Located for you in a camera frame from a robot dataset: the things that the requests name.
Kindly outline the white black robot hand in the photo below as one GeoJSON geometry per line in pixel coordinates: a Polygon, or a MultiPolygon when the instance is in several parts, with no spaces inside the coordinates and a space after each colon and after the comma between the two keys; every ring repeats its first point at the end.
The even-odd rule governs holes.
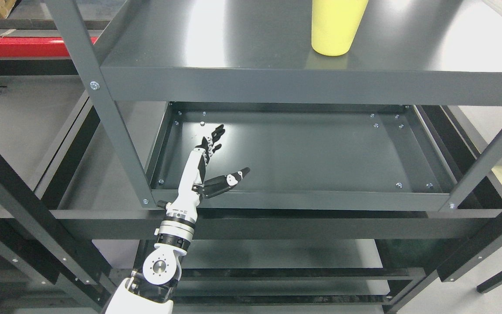
{"type": "Polygon", "coordinates": [[[213,198],[236,187],[250,172],[248,167],[239,171],[205,180],[207,166],[222,145],[217,142],[225,134],[223,124],[217,126],[210,135],[203,137],[201,144],[195,146],[187,159],[181,175],[177,198],[166,206],[166,216],[197,220],[197,207],[203,198],[213,198]]]}

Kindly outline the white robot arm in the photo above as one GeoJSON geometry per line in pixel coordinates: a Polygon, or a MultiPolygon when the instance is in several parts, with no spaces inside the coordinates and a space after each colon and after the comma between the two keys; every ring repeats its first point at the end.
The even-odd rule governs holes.
{"type": "Polygon", "coordinates": [[[122,280],[103,314],[171,314],[173,291],[181,279],[181,261],[193,240],[197,211],[168,209],[155,230],[154,250],[140,270],[122,280]]]}

